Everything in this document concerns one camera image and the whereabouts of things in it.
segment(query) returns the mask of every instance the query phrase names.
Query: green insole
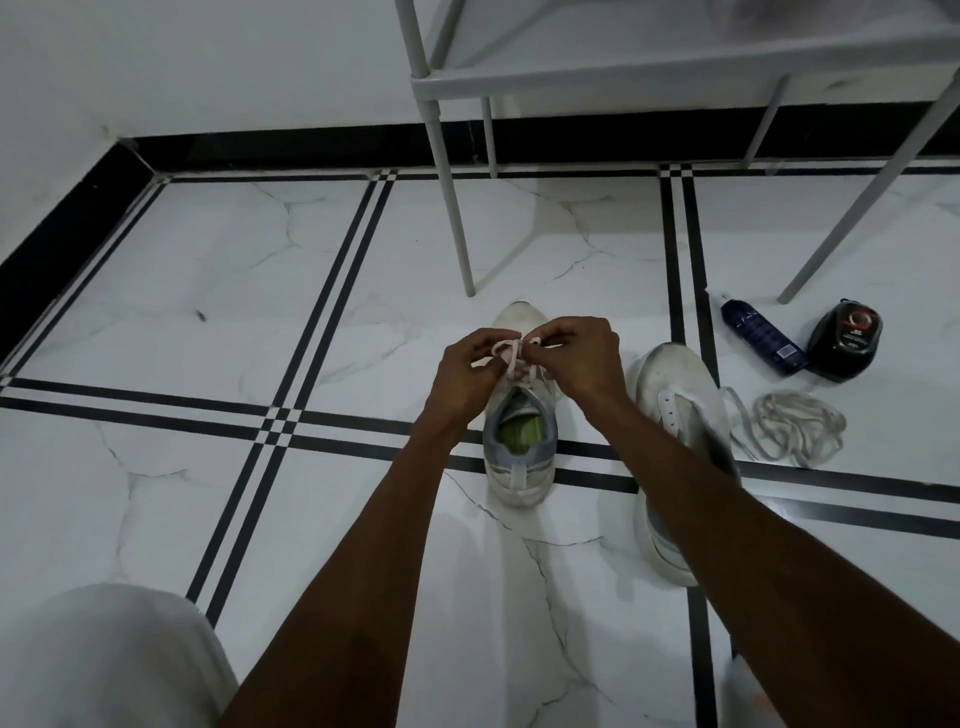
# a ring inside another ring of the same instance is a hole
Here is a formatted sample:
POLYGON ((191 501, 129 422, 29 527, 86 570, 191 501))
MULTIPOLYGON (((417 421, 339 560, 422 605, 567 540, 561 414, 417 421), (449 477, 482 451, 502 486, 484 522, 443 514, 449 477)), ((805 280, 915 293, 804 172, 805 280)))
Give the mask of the green insole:
POLYGON ((537 414, 517 415, 500 425, 500 442, 514 455, 525 455, 532 446, 543 441, 543 417, 537 414))

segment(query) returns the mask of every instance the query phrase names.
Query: leg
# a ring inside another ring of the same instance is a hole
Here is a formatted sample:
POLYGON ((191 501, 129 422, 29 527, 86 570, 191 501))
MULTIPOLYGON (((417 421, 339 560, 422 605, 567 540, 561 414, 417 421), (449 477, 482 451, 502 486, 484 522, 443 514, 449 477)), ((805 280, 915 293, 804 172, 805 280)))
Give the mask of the leg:
POLYGON ((779 303, 790 303, 793 300, 797 292, 824 264, 824 261, 850 234, 856 224, 863 219, 863 216, 880 198, 880 195, 887 191, 887 188, 900 176, 900 172, 906 169, 907 164, 913 161, 926 145, 926 142, 930 140, 930 137, 937 133, 937 130, 958 106, 960 106, 960 71, 953 74, 953 80, 940 95, 940 98, 933 102, 933 106, 930 107, 910 135, 906 137, 897 152, 890 158, 890 161, 876 174, 867 188, 860 193, 851 208, 847 210, 847 214, 840 218, 840 222, 830 231, 824 242, 810 256, 810 260, 800 269, 800 273, 783 289, 783 292, 777 297, 779 303))
POLYGON ((467 240, 464 238, 464 223, 460 219, 460 206, 457 205, 457 192, 453 188, 453 174, 450 172, 450 162, 446 158, 444 134, 440 128, 440 104, 436 101, 417 101, 420 115, 426 124, 426 133, 430 138, 430 149, 433 151, 433 161, 437 165, 437 175, 440 177, 440 189, 444 193, 446 213, 450 216, 450 227, 453 229, 453 245, 457 249, 457 259, 460 261, 460 275, 464 278, 464 290, 467 296, 476 295, 473 287, 473 273, 470 271, 470 258, 467 253, 467 240))
POLYGON ((490 111, 490 96, 480 99, 483 112, 483 134, 487 138, 487 162, 490 164, 490 176, 496 179, 496 147, 493 146, 493 114, 490 111))
POLYGON ((95 584, 0 635, 5 726, 216 724, 237 690, 220 642, 182 596, 95 584))
POLYGON ((780 80, 777 81, 777 87, 774 89, 774 95, 770 97, 770 103, 767 104, 767 110, 763 112, 763 118, 760 119, 760 125, 756 128, 754 140, 750 142, 750 148, 747 150, 747 155, 743 158, 742 163, 744 167, 749 167, 754 163, 754 158, 760 149, 760 144, 763 143, 763 137, 766 136, 767 132, 770 130, 770 125, 773 124, 774 116, 777 115, 777 109, 779 109, 780 104, 783 103, 783 96, 786 94, 786 89, 789 85, 790 74, 788 73, 780 76, 780 80))

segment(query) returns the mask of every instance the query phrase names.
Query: white sneaker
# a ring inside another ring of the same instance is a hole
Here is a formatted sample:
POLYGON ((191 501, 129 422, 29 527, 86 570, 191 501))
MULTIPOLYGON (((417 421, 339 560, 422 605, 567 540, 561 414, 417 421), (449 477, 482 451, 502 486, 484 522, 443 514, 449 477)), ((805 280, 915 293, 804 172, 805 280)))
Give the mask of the white sneaker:
MULTIPOLYGON (((493 321, 494 328, 511 328, 520 338, 547 322, 525 301, 508 305, 493 321)), ((553 484, 557 454, 557 385, 542 367, 522 360, 519 340, 500 342, 494 354, 509 365, 487 403, 483 428, 484 467, 490 488, 512 505, 541 502, 553 484)))
MULTIPOLYGON (((667 343, 644 356, 636 381, 636 403, 643 414, 740 482, 723 398, 707 366, 693 350, 667 343)), ((644 557, 661 576, 680 586, 696 585, 660 514, 647 507, 642 483, 636 498, 634 532, 644 557)))

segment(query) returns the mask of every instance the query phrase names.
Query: forearm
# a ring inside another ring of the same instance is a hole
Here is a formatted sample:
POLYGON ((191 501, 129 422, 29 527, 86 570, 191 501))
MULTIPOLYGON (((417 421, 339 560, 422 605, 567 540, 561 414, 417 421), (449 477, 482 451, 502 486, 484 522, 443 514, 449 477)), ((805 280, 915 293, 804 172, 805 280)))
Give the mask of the forearm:
POLYGON ((427 529, 458 435, 414 425, 221 725, 394 724, 427 529))
POLYGON ((628 400, 589 416, 663 516, 789 725, 905 724, 920 716, 925 724, 960 724, 960 645, 950 636, 628 400))

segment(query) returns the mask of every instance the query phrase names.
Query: white shoelace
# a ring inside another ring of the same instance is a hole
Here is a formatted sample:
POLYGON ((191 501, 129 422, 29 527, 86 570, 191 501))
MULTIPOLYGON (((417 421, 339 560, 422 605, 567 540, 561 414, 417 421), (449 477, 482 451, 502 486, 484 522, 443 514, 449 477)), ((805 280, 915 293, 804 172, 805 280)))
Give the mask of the white shoelace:
POLYGON ((740 413, 743 431, 756 452, 731 434, 743 450, 755 460, 760 458, 777 462, 792 455, 801 468, 823 465, 843 449, 843 432, 847 418, 835 407, 802 392, 780 390, 760 395, 754 400, 753 416, 743 400, 731 387, 722 387, 740 413), (761 437, 772 441, 777 452, 771 454, 760 444, 754 431, 759 427, 761 437))
MULTIPOLYGON (((530 340, 531 344, 539 344, 540 338, 535 336, 530 340)), ((493 345, 491 354, 501 356, 507 362, 507 381, 522 381, 527 384, 533 381, 535 366, 527 364, 521 358, 523 352, 523 339, 504 339, 493 345), (507 349, 510 349, 509 358, 503 356, 507 349)))

